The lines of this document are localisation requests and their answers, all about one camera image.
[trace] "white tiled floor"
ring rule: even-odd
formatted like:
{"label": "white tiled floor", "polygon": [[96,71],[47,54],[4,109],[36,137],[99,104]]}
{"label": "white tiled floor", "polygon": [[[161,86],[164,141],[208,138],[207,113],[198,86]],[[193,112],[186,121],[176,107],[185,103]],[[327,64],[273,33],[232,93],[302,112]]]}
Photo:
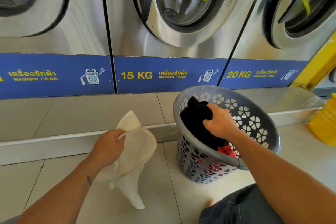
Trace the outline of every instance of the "white tiled floor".
{"label": "white tiled floor", "polygon": [[[280,156],[336,191],[336,147],[317,140],[305,124],[278,127],[278,131],[282,140]],[[134,209],[118,189],[111,191],[107,182],[95,181],[77,223],[196,224],[209,198],[220,200],[254,182],[250,172],[237,170],[209,185],[193,183],[179,172],[176,148],[176,141],[159,143],[141,173],[139,194],[144,210]],[[26,203],[29,206],[35,202],[85,157],[0,167],[0,222],[22,213]]]}

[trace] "door rim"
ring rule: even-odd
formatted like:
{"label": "door rim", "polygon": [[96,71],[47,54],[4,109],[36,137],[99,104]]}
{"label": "door rim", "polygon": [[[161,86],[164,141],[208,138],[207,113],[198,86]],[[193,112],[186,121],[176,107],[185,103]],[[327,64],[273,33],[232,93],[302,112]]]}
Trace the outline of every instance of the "door rim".
{"label": "door rim", "polygon": [[191,47],[209,39],[224,25],[236,2],[237,0],[224,0],[218,13],[210,20],[204,20],[194,26],[193,32],[182,32],[173,29],[166,23],[160,14],[157,1],[152,0],[149,17],[145,24],[159,40],[176,47]]}
{"label": "door rim", "polygon": [[25,12],[0,17],[0,37],[27,37],[37,35],[53,27],[59,18],[65,0],[36,0]]}
{"label": "door rim", "polygon": [[311,42],[313,39],[315,39],[323,30],[323,25],[333,21],[336,17],[335,13],[335,3],[331,6],[329,11],[330,13],[325,13],[324,16],[322,16],[320,19],[318,19],[317,22],[315,22],[312,26],[309,28],[312,29],[314,26],[317,25],[315,29],[309,30],[309,32],[303,36],[300,37],[292,37],[290,33],[286,31],[285,28],[285,22],[278,23],[281,16],[284,14],[284,12],[287,10],[288,6],[290,5],[290,0],[279,0],[278,4],[275,9],[275,13],[273,15],[273,20],[271,24],[271,39],[273,44],[280,49],[288,49],[288,48],[294,48],[297,46],[301,46],[304,44],[307,44]]}

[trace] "denim shorts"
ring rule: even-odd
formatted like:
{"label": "denim shorts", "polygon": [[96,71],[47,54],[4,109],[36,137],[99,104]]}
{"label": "denim shorts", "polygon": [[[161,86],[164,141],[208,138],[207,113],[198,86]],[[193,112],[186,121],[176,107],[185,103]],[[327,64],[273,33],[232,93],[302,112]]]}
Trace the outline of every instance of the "denim shorts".
{"label": "denim shorts", "polygon": [[249,185],[204,209],[199,224],[283,224],[257,184]]}

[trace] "mesh laundry bag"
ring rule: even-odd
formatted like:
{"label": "mesh laundry bag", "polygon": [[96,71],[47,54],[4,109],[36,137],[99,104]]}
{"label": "mesh laundry bag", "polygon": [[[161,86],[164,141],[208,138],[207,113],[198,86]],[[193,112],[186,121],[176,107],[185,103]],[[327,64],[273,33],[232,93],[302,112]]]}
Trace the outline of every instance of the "mesh laundry bag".
{"label": "mesh laundry bag", "polygon": [[236,125],[252,140],[269,150],[279,153],[280,137],[271,118],[254,102],[243,95],[217,86],[194,86],[182,91],[175,99],[173,115],[182,137],[178,139],[177,158],[180,170],[192,181],[211,183],[235,169],[247,170],[239,152],[237,158],[221,154],[200,142],[185,127],[180,113],[194,96],[199,101],[208,101],[230,110]]}
{"label": "mesh laundry bag", "polygon": [[117,128],[124,129],[126,135],[124,151],[116,162],[105,167],[97,176],[97,180],[110,180],[110,188],[117,187],[137,209],[145,206],[138,194],[138,180],[146,162],[156,150],[156,139],[153,134],[141,126],[136,115],[130,111],[119,122]]}

